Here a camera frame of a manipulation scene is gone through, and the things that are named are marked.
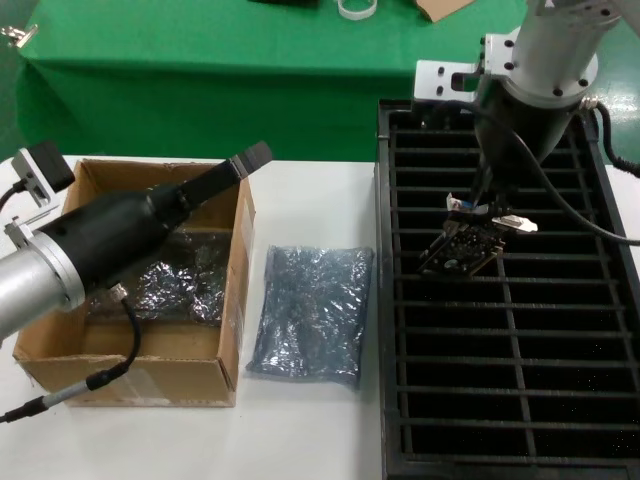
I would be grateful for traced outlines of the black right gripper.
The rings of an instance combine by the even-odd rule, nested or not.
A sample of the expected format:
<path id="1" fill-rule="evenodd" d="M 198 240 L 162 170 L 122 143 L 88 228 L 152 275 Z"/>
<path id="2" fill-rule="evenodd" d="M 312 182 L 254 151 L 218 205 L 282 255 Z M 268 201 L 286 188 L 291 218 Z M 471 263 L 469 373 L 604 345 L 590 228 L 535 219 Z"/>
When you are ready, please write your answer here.
<path id="1" fill-rule="evenodd" d="M 553 151 L 571 120 L 569 106 L 552 109 L 530 106 L 513 97 L 499 80 L 485 83 L 479 106 L 515 132 L 538 162 L 543 162 Z M 492 217 L 512 215 L 509 195 L 531 175 L 530 162 L 489 120 L 476 117 L 474 126 L 481 156 L 469 202 L 476 207 L 485 193 L 495 192 Z"/>

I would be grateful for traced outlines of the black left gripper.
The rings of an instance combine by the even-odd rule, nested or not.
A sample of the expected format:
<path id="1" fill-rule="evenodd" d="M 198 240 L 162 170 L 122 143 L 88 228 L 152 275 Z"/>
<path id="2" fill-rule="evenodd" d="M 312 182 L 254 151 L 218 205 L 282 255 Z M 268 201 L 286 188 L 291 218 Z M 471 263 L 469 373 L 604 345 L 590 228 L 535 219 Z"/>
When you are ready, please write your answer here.
<path id="1" fill-rule="evenodd" d="M 268 164 L 260 141 L 179 185 L 111 191 L 38 229 L 67 301 L 82 301 L 144 263 L 200 206 Z"/>

